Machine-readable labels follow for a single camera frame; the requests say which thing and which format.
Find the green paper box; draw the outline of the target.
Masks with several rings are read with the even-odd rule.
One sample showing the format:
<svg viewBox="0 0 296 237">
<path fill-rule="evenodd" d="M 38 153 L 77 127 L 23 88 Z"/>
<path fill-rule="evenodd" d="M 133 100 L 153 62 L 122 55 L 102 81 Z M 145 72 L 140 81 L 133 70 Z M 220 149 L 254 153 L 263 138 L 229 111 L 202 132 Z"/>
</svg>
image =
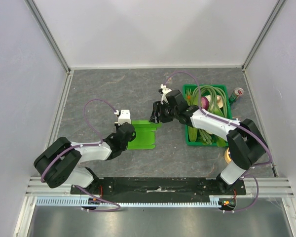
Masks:
<svg viewBox="0 0 296 237">
<path fill-rule="evenodd" d="M 155 132 L 161 127 L 160 123 L 148 120 L 133 120 L 136 138 L 128 143 L 127 150 L 152 150 L 155 148 Z"/>
</svg>

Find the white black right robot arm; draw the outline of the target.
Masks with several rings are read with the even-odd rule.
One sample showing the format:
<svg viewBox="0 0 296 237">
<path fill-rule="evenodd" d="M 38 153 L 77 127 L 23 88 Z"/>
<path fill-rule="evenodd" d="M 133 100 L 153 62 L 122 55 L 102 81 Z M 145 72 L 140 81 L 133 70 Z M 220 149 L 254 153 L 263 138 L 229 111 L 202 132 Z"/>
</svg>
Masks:
<svg viewBox="0 0 296 237">
<path fill-rule="evenodd" d="M 161 100 L 154 102 L 150 122 L 167 123 L 174 119 L 179 123 L 209 131 L 228 143 L 231 162 L 216 178 L 216 188 L 221 194 L 228 194 L 234 184 L 270 150 L 256 124 L 245 119 L 241 122 L 222 118 L 198 105 L 189 105 L 179 90 L 165 85 L 159 89 Z"/>
</svg>

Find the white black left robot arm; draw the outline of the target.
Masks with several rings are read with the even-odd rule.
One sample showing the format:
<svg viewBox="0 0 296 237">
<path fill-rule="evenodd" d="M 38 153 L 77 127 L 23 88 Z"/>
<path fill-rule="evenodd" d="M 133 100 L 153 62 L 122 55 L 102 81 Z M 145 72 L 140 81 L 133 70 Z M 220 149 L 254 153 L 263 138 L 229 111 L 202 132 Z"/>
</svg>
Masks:
<svg viewBox="0 0 296 237">
<path fill-rule="evenodd" d="M 41 175 L 41 182 L 51 189 L 71 184 L 81 186 L 87 194 L 94 194 L 98 190 L 98 177 L 90 168 L 79 165 L 114 159 L 127 150 L 128 143 L 135 138 L 135 128 L 127 122 L 99 142 L 77 143 L 60 137 L 35 159 L 34 168 Z"/>
</svg>

